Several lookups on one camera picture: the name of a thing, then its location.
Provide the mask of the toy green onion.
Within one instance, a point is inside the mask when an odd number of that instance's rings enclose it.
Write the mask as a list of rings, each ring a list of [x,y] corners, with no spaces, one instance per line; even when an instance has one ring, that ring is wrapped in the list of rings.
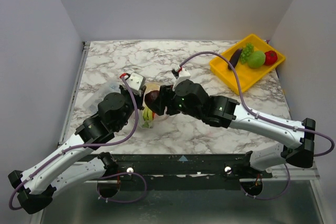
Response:
[[[148,107],[145,107],[142,112],[142,116],[143,116],[142,126],[144,128],[150,129],[154,121],[155,113]]]

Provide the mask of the clear zip top bag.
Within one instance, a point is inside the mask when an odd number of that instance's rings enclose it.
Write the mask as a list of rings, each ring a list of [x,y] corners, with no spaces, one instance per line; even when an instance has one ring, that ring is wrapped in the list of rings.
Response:
[[[152,90],[159,90],[160,91],[161,84],[156,83],[156,82],[148,82],[148,83],[145,84],[145,86],[146,86],[146,90],[145,90],[145,93],[144,93],[144,97],[148,92],[150,92]],[[167,117],[168,117],[168,115],[165,114],[165,112],[163,112],[163,114],[158,114],[157,113],[157,103],[156,103],[156,101],[153,102],[153,104],[149,107],[149,109],[151,109],[154,113],[156,113],[158,115],[157,117],[154,118],[154,121],[153,121],[153,124],[152,124],[151,128],[153,128],[159,122],[166,120]],[[144,102],[144,98],[143,98],[143,110],[144,110],[145,107],[147,107],[147,106],[146,106],[146,104]],[[143,124],[143,116],[142,116],[143,110],[140,111],[139,123],[140,123],[141,128],[147,129],[147,128],[144,128],[142,126],[142,124]]]

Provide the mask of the dark red toy beet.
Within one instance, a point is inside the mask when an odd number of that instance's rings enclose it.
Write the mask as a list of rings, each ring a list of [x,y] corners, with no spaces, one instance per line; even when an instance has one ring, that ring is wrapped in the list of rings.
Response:
[[[145,95],[144,102],[148,108],[153,104],[153,102],[156,101],[159,94],[160,94],[159,90],[152,90]]]

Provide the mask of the purple toy eggplant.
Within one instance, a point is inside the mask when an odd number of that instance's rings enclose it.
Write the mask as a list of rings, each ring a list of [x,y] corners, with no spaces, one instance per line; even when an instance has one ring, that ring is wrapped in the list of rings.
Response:
[[[227,67],[228,70],[233,70],[236,68],[239,59],[240,59],[240,55],[242,54],[243,49],[242,48],[238,48],[231,56],[230,60],[229,60],[229,65]]]

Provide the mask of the green toy grapes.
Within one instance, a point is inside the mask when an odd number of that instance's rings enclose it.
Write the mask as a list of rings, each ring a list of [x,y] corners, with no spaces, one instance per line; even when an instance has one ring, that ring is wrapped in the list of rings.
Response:
[[[249,56],[254,52],[254,45],[252,43],[247,43],[245,47],[242,48],[239,61],[241,64],[245,64]]]

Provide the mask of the red toy tomato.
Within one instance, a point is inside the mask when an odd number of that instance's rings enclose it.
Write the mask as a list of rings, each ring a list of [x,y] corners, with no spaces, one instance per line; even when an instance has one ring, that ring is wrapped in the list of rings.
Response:
[[[275,64],[278,60],[277,53],[273,50],[265,52],[265,62],[264,65],[271,66]]]

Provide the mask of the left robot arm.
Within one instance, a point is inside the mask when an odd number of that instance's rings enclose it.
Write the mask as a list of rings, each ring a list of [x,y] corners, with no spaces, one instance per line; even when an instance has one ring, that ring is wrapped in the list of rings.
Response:
[[[127,125],[131,115],[139,117],[145,90],[143,84],[120,86],[120,92],[106,95],[98,104],[97,113],[85,119],[75,133],[43,161],[25,171],[12,171],[8,175],[14,189],[9,208],[35,214],[73,186],[118,176],[118,166],[109,153],[102,153],[77,167],[73,164],[100,147],[119,145],[132,137],[136,125],[126,137],[112,142],[114,134]]]

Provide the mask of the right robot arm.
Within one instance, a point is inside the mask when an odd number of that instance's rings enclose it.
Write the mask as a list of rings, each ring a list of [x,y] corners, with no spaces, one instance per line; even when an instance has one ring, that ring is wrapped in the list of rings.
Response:
[[[212,127],[233,128],[252,132],[277,144],[246,154],[242,173],[249,178],[260,171],[280,164],[310,168],[314,158],[315,121],[286,121],[268,114],[248,112],[235,99],[222,95],[208,95],[203,87],[190,80],[176,87],[163,85],[145,95],[145,104],[157,115],[183,113]]]

